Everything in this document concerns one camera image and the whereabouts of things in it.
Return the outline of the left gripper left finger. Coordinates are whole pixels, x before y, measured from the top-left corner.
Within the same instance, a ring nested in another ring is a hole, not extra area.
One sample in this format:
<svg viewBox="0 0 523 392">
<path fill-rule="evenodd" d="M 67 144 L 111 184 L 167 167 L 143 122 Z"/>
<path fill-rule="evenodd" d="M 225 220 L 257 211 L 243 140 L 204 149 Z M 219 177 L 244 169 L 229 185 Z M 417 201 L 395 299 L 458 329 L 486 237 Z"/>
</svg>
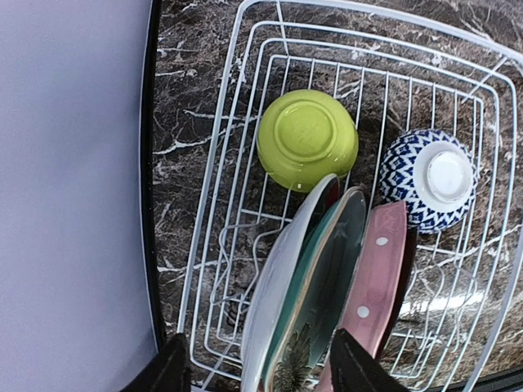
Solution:
<svg viewBox="0 0 523 392">
<path fill-rule="evenodd" d="M 190 392 L 189 361 L 186 336 L 177 333 L 121 392 Z"/>
</svg>

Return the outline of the red teal floral plate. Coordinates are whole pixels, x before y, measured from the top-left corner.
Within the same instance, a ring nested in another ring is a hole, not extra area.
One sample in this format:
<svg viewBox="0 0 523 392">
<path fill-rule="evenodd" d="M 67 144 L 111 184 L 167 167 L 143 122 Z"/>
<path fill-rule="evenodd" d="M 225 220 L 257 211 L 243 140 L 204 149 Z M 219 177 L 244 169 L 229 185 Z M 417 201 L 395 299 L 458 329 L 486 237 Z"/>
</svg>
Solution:
<svg viewBox="0 0 523 392">
<path fill-rule="evenodd" d="M 307 195 L 291 223 L 275 240 L 248 307 L 240 358 L 240 389 L 256 391 L 284 299 L 300 257 L 307 230 L 339 198 L 339 179 L 328 174 Z"/>
</svg>

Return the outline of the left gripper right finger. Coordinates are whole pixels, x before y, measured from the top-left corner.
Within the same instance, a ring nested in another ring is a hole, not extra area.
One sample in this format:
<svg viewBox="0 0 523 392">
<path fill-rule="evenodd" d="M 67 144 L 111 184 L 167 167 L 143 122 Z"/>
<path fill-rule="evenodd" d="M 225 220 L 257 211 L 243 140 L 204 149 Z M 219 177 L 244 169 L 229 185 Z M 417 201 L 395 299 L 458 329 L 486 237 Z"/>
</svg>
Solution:
<svg viewBox="0 0 523 392">
<path fill-rule="evenodd" d="M 329 364 L 335 392 L 405 392 L 344 328 L 334 334 Z"/>
</svg>

